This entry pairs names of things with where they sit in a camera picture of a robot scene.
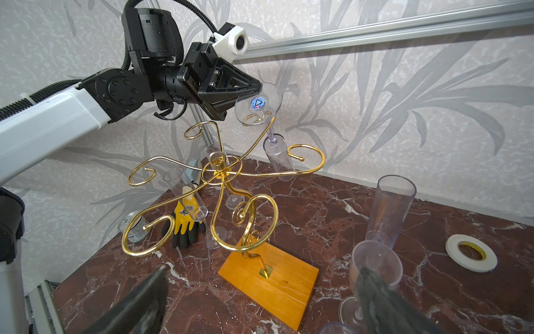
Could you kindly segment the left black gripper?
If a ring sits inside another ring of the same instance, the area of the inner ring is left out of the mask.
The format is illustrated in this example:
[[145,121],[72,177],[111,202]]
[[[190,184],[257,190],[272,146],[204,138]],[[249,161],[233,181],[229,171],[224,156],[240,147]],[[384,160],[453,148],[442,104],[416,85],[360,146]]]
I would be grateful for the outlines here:
[[216,55],[208,43],[192,43],[178,79],[213,121],[223,121],[237,100],[258,93],[262,84]]

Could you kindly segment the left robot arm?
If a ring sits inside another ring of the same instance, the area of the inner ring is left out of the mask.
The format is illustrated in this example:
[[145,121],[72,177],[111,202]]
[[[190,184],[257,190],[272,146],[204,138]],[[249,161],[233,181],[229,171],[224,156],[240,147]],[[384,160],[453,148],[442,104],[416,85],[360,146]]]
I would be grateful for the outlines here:
[[208,42],[185,49],[169,11],[128,1],[121,16],[125,58],[120,68],[54,83],[3,107],[1,182],[146,102],[157,103],[156,117],[163,121],[178,118],[175,105],[191,104],[223,121],[237,100],[258,93],[261,83],[233,65],[249,48],[246,30],[231,23],[216,28],[191,2],[183,6],[208,26]]

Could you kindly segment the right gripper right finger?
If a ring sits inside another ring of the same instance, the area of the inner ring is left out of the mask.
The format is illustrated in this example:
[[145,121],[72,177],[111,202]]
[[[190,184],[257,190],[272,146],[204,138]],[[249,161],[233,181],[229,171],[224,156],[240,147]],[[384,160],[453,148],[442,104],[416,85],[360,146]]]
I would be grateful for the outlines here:
[[444,333],[440,326],[364,267],[356,282],[368,333]]

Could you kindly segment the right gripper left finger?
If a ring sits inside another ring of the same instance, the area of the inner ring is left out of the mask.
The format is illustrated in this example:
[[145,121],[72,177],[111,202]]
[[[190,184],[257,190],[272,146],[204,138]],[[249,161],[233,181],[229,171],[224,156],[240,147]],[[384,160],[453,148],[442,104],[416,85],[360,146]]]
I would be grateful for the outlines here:
[[84,332],[159,333],[167,297],[168,267],[164,264]]

